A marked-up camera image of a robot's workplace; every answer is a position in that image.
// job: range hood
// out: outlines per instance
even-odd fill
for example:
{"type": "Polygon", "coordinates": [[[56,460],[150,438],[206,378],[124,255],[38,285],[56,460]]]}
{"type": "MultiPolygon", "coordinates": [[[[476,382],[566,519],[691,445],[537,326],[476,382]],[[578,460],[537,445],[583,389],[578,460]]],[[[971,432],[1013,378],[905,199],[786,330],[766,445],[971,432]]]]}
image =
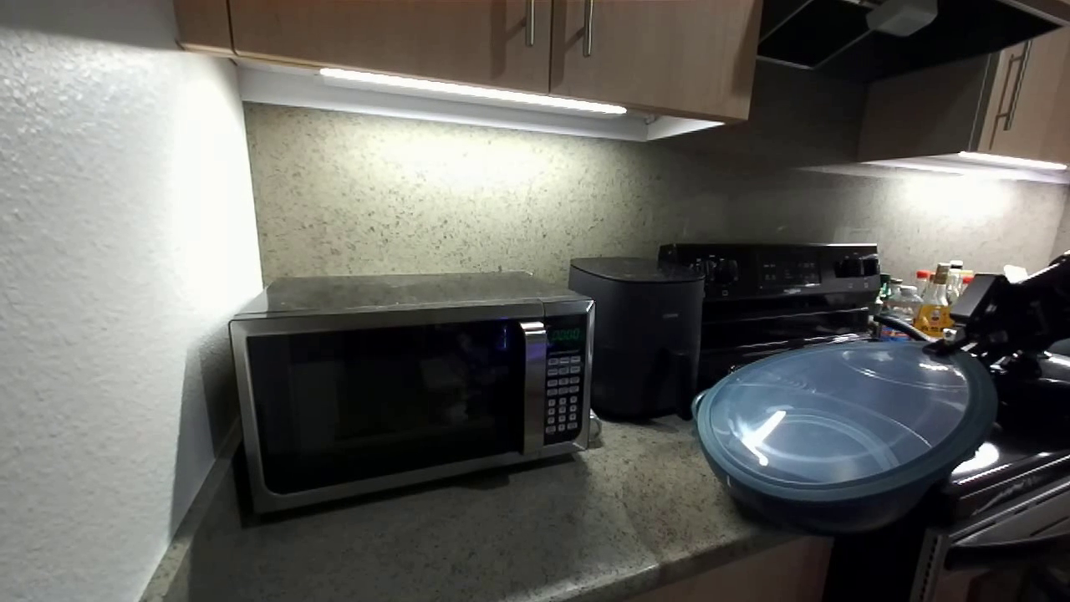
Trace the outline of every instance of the range hood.
{"type": "Polygon", "coordinates": [[[758,56],[882,80],[1070,24],[1070,0],[766,0],[758,56]]]}

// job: microwave control panel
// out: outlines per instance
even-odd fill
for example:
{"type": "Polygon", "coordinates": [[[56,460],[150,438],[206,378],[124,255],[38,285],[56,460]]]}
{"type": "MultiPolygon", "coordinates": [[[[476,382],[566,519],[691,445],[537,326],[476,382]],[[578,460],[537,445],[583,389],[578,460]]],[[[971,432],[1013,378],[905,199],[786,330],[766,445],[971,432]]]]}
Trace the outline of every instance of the microwave control panel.
{"type": "Polygon", "coordinates": [[[585,416],[585,318],[547,323],[546,445],[576,443],[585,416]]]}

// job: microwave handle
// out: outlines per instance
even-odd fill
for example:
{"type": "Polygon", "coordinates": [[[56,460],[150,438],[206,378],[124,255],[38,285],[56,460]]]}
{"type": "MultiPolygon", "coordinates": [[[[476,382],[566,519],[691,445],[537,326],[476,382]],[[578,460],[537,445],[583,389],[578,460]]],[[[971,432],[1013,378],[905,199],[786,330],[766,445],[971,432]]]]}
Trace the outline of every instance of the microwave handle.
{"type": "Polygon", "coordinates": [[[521,323],[526,334],[526,453],[546,445],[546,323],[521,323]]]}

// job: cabinet handle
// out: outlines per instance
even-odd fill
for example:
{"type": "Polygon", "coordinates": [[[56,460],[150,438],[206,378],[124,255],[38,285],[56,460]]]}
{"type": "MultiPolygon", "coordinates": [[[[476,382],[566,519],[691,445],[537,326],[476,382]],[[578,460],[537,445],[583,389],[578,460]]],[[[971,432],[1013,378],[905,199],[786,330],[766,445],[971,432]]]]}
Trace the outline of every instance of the cabinet handle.
{"type": "Polygon", "coordinates": [[[595,56],[595,0],[583,7],[583,56],[595,56]]]}
{"type": "Polygon", "coordinates": [[[1009,61],[1009,67],[1013,67],[1013,80],[1009,80],[1009,101],[1008,101],[1008,112],[999,113],[1004,131],[1009,131],[1009,129],[1013,129],[1013,119],[1018,119],[1018,98],[1021,98],[1021,88],[1024,88],[1024,78],[1026,78],[1026,61],[1030,61],[1030,45],[1024,45],[1024,54],[1018,54],[1018,56],[1009,61]]]}
{"type": "Polygon", "coordinates": [[[535,46],[535,45],[537,45],[537,0],[527,0],[527,24],[526,24],[526,29],[527,29],[527,46],[535,46]]]}

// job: white textured wall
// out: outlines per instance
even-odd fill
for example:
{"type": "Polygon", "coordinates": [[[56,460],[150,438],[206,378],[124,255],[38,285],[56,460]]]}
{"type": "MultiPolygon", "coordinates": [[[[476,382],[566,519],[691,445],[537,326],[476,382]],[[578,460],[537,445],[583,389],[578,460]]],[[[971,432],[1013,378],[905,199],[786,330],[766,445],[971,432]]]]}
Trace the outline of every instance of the white textured wall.
{"type": "Polygon", "coordinates": [[[215,463],[262,271],[234,75],[171,37],[171,3],[0,7],[5,602],[137,598],[215,463]]]}
{"type": "Polygon", "coordinates": [[[1070,188],[1063,188],[1063,229],[1061,229],[1061,236],[1057,236],[1057,243],[1055,243],[1055,255],[1063,255],[1063,252],[1070,252],[1070,188]]]}

